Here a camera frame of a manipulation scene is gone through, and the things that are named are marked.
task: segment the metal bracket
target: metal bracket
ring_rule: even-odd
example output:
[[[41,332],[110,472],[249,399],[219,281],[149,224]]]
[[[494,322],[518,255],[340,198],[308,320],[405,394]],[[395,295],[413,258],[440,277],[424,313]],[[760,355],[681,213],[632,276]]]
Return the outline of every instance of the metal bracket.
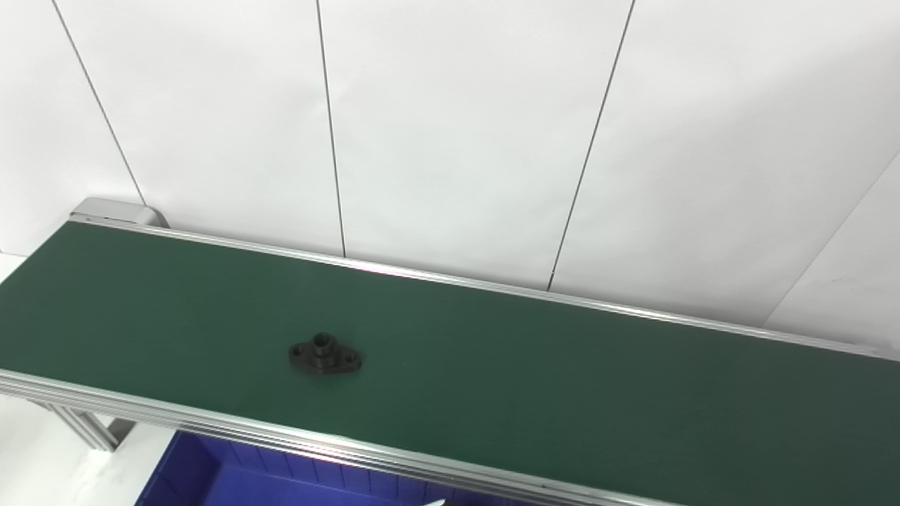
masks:
[[[115,451],[122,443],[122,440],[128,436],[129,432],[131,432],[131,428],[134,427],[133,421],[122,419],[113,420],[109,427],[107,427],[90,411],[76,410],[52,402],[32,402],[47,411],[56,413],[63,423],[74,430],[75,433],[94,450],[106,452]]]
[[[125,203],[87,197],[71,214],[85,216],[93,220],[124,221],[138,225],[168,228],[166,220],[161,214],[139,203]]]

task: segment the mounting hole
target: mounting hole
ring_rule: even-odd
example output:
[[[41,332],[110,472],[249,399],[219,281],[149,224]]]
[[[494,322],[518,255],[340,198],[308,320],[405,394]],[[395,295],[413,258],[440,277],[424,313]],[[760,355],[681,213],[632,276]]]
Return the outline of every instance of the mounting hole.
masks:
[[[329,342],[331,342],[331,336],[325,333],[316,334],[315,337],[312,338],[313,344],[316,346],[327,346]]]

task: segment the blue plastic bin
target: blue plastic bin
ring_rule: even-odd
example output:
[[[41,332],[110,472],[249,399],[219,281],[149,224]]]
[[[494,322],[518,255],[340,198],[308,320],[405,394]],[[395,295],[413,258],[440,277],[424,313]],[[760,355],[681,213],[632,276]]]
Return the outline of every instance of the blue plastic bin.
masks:
[[[177,432],[136,506],[531,506],[224,439]]]

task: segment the white floor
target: white floor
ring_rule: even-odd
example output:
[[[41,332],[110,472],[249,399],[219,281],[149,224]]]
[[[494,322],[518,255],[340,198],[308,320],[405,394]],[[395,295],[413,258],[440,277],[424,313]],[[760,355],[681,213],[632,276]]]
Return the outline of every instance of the white floor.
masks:
[[[0,281],[22,260],[0,254]],[[114,453],[94,451],[52,413],[0,395],[0,505],[131,506],[172,433],[138,424]]]

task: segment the black metal part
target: black metal part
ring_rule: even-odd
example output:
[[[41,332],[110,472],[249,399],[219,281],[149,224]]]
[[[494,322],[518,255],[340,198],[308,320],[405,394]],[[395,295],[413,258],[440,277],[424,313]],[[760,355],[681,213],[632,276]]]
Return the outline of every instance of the black metal part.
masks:
[[[340,344],[327,332],[291,346],[288,357],[292,364],[315,375],[352,373],[363,364],[358,351]]]

